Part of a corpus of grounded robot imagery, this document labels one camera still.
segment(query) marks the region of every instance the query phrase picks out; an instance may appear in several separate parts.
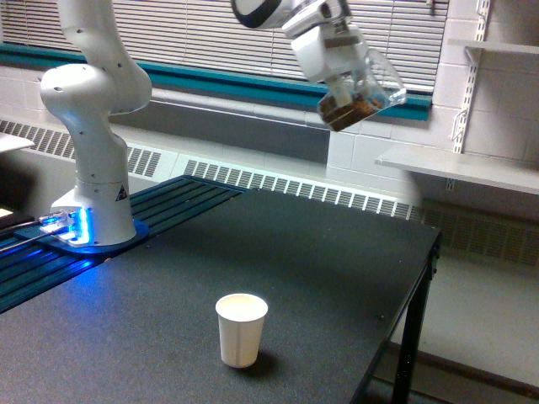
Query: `black cable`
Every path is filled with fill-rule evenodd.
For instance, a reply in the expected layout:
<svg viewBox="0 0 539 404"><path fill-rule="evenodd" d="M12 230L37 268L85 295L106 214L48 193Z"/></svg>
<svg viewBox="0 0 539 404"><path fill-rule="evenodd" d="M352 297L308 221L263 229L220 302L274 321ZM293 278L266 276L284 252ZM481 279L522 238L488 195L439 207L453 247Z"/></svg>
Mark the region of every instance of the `black cable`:
<svg viewBox="0 0 539 404"><path fill-rule="evenodd" d="M0 238L6 236L9 233L13 233L14 231L21 230L26 227L38 226L39 224L40 224L40 221L26 221L25 223L19 223L17 225L5 227L0 231Z"/></svg>
<svg viewBox="0 0 539 404"><path fill-rule="evenodd" d="M66 228L65 227L61 227L55 231L51 231L50 233L43 233L43 234L39 234L38 236L35 236L35 237L32 237L32 238L29 238L28 240L24 240L22 242L17 242L16 244L11 244L7 247L4 247L2 249L0 249L0 254L3 254L3 253L7 253L8 251L11 251L13 250L14 248L17 248L17 247L20 247L20 246L23 246L24 244L28 244L28 243L31 243L31 242L34 242L36 240L39 240L43 237L47 237L47 236L52 236L54 234L59 234L59 233L63 233L66 231Z"/></svg>

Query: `window sill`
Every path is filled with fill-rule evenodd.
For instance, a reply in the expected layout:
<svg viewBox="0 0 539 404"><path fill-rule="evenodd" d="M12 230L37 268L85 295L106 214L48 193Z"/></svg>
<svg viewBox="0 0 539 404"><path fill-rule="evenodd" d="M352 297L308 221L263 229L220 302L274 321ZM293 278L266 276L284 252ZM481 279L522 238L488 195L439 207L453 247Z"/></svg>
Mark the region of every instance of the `window sill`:
<svg viewBox="0 0 539 404"><path fill-rule="evenodd" d="M0 44L0 63L56 67L66 63L80 62L85 62L85 59L78 52ZM278 104L293 104L306 109L314 109L320 98L328 91L323 84L150 61L138 61L137 63L148 73L155 85L208 92L225 97L233 96ZM386 109L380 113L380 116L428 120L431 103L432 97L428 95L409 94L406 104Z"/></svg>

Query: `radiator vent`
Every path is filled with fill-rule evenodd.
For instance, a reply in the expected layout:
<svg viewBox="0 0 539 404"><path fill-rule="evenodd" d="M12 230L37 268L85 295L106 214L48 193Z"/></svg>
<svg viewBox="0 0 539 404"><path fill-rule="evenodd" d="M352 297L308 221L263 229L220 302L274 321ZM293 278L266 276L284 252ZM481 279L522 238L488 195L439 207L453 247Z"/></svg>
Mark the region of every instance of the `radiator vent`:
<svg viewBox="0 0 539 404"><path fill-rule="evenodd" d="M47 130L8 120L0 120L0 132L33 141L34 145L30 150L35 152L75 160L75 149L68 133ZM153 178L162 153L159 151L145 150L139 146L130 146L127 148L127 151L127 167L129 173Z"/></svg>
<svg viewBox="0 0 539 404"><path fill-rule="evenodd" d="M442 229L443 243L448 247L514 263L539 264L539 228L528 223L498 221L468 210L421 208L380 194L359 193L356 189L329 187L327 183L201 159L190 158L182 173L246 189L267 189L437 226Z"/></svg>

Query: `window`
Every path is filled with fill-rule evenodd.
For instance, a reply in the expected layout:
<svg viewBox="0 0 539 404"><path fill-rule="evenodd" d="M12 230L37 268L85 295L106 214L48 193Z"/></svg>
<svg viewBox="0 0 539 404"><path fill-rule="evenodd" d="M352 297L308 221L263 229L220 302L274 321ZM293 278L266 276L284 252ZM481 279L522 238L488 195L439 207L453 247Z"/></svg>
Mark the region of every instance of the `window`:
<svg viewBox="0 0 539 404"><path fill-rule="evenodd" d="M353 22L386 54L408 89L432 93L449 0L349 0ZM229 0L114 0L120 36L139 60L302 78L279 29L252 30ZM6 42L76 50L61 31L55 0L2 3Z"/></svg>

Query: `paper cup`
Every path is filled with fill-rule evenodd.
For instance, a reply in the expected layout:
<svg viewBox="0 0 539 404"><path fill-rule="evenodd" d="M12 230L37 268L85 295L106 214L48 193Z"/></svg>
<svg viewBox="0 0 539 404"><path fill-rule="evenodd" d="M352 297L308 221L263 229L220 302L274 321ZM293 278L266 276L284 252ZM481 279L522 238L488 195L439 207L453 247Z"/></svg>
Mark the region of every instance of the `paper cup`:
<svg viewBox="0 0 539 404"><path fill-rule="evenodd" d="M247 368L259 354L268 305L258 296L236 293L216 303L221 360L233 368Z"/></svg>

